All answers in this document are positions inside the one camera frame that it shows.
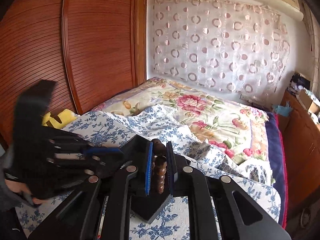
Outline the person's left hand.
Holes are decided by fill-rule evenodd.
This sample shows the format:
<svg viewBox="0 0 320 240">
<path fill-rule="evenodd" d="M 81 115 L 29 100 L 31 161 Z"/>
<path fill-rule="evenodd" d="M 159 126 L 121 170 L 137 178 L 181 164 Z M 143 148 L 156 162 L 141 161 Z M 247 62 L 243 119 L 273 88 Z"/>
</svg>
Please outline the person's left hand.
<svg viewBox="0 0 320 240">
<path fill-rule="evenodd" d="M 14 192 L 14 193 L 17 193 L 17 194 L 24 194 L 26 193 L 27 196 L 31 197 L 31 191 L 29 190 L 28 186 L 24 183 L 20 183 L 20 182 L 16 182 L 16 181 L 12 181 L 12 180 L 7 180 L 5 179 L 5 184 L 7 186 L 7 188 Z M 32 203 L 33 204 L 36 204 L 36 205 L 41 205 L 43 203 L 46 203 L 48 202 L 47 199 L 38 199 L 38 198 L 35 198 L 33 197 L 31 199 Z"/>
</svg>

